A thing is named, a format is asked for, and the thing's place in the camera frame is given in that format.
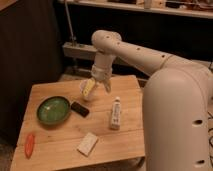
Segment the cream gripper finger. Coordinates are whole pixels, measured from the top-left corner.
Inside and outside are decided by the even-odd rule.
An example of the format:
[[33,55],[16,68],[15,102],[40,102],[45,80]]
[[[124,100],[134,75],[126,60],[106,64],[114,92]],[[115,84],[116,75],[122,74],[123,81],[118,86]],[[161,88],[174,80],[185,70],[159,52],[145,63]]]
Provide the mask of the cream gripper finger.
[[85,98],[89,98],[94,89],[96,88],[96,81],[94,79],[88,79],[83,89],[83,95]]
[[105,80],[103,82],[103,84],[104,84],[106,92],[110,93],[111,92],[111,81],[110,81],[110,79]]

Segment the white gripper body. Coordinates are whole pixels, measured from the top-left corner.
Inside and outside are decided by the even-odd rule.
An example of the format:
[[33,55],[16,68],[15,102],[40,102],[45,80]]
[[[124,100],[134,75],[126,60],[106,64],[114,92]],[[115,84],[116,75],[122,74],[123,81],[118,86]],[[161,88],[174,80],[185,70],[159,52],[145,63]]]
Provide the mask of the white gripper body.
[[111,69],[102,69],[93,65],[91,76],[98,82],[107,82],[111,78]]

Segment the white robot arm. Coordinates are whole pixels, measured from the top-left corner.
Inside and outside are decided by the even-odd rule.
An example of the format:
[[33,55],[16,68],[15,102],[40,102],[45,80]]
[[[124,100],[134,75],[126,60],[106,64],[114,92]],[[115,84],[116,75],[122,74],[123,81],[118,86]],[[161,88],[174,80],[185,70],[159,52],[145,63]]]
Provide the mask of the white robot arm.
[[147,171],[210,171],[208,105],[213,72],[191,60],[126,43],[116,32],[97,30],[92,77],[111,90],[117,57],[149,76],[143,91]]

